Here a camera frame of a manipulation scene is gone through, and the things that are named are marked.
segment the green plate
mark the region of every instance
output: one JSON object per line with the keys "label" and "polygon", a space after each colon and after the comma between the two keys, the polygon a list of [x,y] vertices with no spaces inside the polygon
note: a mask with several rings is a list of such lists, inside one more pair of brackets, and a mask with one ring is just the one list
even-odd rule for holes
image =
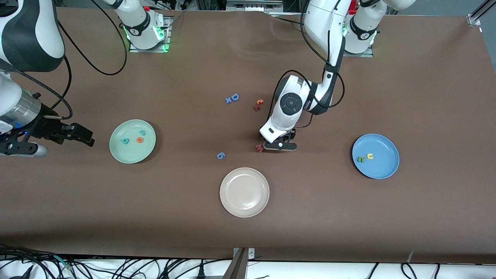
{"label": "green plate", "polygon": [[[143,138],[142,143],[136,139]],[[144,160],[155,147],[156,135],[153,127],[146,121],[134,119],[120,124],[110,136],[109,148],[112,156],[124,164],[134,164]]]}

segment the plate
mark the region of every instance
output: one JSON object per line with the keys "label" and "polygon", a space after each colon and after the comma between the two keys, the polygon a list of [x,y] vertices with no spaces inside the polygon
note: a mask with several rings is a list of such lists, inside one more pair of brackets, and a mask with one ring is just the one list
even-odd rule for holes
{"label": "plate", "polygon": [[124,164],[143,161],[155,147],[156,135],[153,127],[143,120],[129,120],[120,124],[110,136],[109,148],[112,156]]}
{"label": "plate", "polygon": [[224,177],[220,186],[224,208],[241,218],[259,214],[269,201],[269,184],[263,174],[252,168],[239,168]]}
{"label": "plate", "polygon": [[364,175],[385,179],[393,175],[400,164],[400,155],[393,142],[379,134],[366,134],[353,145],[353,162]]}

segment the gray floor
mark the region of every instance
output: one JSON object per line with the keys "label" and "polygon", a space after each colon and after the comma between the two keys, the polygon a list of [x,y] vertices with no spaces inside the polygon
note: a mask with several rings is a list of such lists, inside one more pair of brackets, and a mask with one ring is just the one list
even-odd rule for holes
{"label": "gray floor", "polygon": [[[90,0],[62,0],[68,7],[95,7]],[[483,0],[417,0],[408,9],[398,14],[409,15],[468,15]],[[496,69],[496,8],[489,11],[481,19],[481,28],[486,46]]]}

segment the brown table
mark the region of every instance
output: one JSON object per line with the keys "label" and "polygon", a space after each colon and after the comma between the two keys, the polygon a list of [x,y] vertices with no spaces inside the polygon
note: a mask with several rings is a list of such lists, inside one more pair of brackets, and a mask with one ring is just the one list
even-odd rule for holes
{"label": "brown table", "polygon": [[[119,68],[122,46],[98,10],[58,13],[96,65]],[[66,41],[71,121],[96,143],[43,141],[45,158],[0,159],[2,241],[58,253],[211,258],[247,246],[266,260],[317,261],[402,262],[415,249],[414,262],[494,263],[496,76],[482,35],[464,17],[387,16],[380,28],[374,58],[344,58],[343,102],[298,131],[291,153],[255,150],[268,104],[252,109],[288,69],[321,79],[323,63],[288,22],[186,12],[169,53],[132,53],[117,76],[94,71]],[[63,65],[35,76],[65,87]],[[226,105],[234,93],[240,100]],[[158,134],[152,155],[133,165],[108,147],[129,119],[149,121]],[[399,149],[400,167],[386,180],[364,177],[350,159],[367,133]],[[270,185],[267,207],[252,218],[220,203],[220,183],[238,167],[259,170]]]}

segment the plate rim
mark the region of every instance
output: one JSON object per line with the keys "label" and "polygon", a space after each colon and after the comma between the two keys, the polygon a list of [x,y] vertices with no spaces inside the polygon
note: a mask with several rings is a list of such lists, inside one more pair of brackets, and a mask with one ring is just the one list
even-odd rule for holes
{"label": "plate rim", "polygon": [[[116,158],[116,156],[114,155],[114,153],[112,152],[112,148],[111,148],[112,136],[114,136],[114,134],[116,133],[117,129],[119,129],[119,127],[121,127],[121,126],[125,125],[127,122],[132,122],[132,121],[138,121],[138,122],[146,123],[146,124],[150,127],[150,129],[151,129],[151,130],[152,130],[152,132],[153,132],[153,139],[154,139],[154,141],[153,141],[153,146],[152,146],[152,148],[151,148],[150,152],[149,152],[149,153],[148,153],[148,154],[147,154],[147,155],[146,155],[143,159],[141,159],[141,160],[139,160],[139,161],[136,161],[136,162],[123,162],[123,161],[121,161],[121,160],[117,159],[117,158]],[[110,154],[112,155],[112,157],[113,157],[115,160],[117,160],[118,162],[123,163],[123,164],[136,164],[136,163],[139,163],[139,162],[143,161],[144,159],[148,158],[148,156],[150,156],[150,154],[151,154],[151,153],[153,152],[153,150],[155,149],[155,145],[156,145],[156,143],[157,143],[157,134],[155,133],[155,129],[153,128],[153,126],[152,126],[150,123],[148,123],[147,121],[144,121],[144,120],[142,120],[142,119],[129,119],[129,120],[127,120],[127,121],[124,121],[124,122],[120,123],[120,124],[119,124],[119,125],[118,125],[115,129],[114,129],[114,131],[112,132],[112,134],[110,134],[110,138],[109,138],[109,150],[110,150]]]}
{"label": "plate rim", "polygon": [[[265,202],[264,202],[264,205],[262,206],[262,208],[260,208],[260,210],[258,210],[258,212],[256,212],[255,214],[253,215],[250,215],[250,216],[239,216],[239,215],[236,215],[234,213],[232,213],[231,211],[229,211],[229,209],[227,209],[226,205],[224,204],[224,201],[222,199],[222,185],[224,184],[224,181],[227,179],[227,177],[237,171],[237,170],[240,170],[240,169],[249,169],[249,170],[252,170],[252,171],[255,171],[257,172],[258,174],[260,174],[260,176],[263,178],[263,180],[266,182],[267,184],[267,198],[265,199]],[[224,178],[222,179],[222,182],[220,183],[220,188],[219,188],[219,198],[220,198],[220,201],[221,201],[221,204],[222,204],[222,207],[227,211],[229,212],[229,214],[235,216],[235,217],[238,217],[238,218],[250,218],[250,217],[254,217],[258,214],[260,214],[260,212],[262,212],[265,207],[267,206],[267,204],[269,203],[269,198],[270,198],[270,185],[269,185],[269,182],[267,181],[267,178],[261,173],[259,172],[258,170],[254,169],[254,168],[250,168],[250,167],[241,167],[241,168],[236,168],[232,171],[230,171],[228,174],[226,174],[226,176],[224,176]]]}
{"label": "plate rim", "polygon": [[[396,150],[396,155],[397,155],[397,158],[398,158],[398,163],[396,164],[396,167],[394,168],[394,170],[391,172],[391,174],[389,174],[388,176],[386,177],[373,177],[373,176],[370,176],[370,175],[367,175],[365,173],[363,173],[363,171],[361,171],[361,169],[358,167],[358,164],[357,162],[355,161],[355,156],[354,156],[354,152],[355,152],[355,147],[357,145],[357,142],[362,140],[362,138],[364,137],[370,137],[370,136],[379,136],[383,139],[386,139],[388,142],[390,142],[392,144],[392,146],[394,147],[394,149]],[[364,135],[361,135],[354,143],[353,143],[353,147],[352,147],[352,150],[351,150],[351,159],[353,161],[353,163],[355,164],[355,167],[358,169],[358,171],[360,173],[362,173],[363,175],[369,177],[369,178],[372,178],[372,179],[386,179],[386,178],[389,178],[391,177],[393,174],[396,173],[396,171],[398,170],[399,166],[400,166],[400,152],[398,151],[398,148],[396,147],[396,145],[393,143],[392,140],[388,139],[386,136],[383,136],[381,134],[376,134],[376,133],[369,133],[369,134],[364,134]]]}

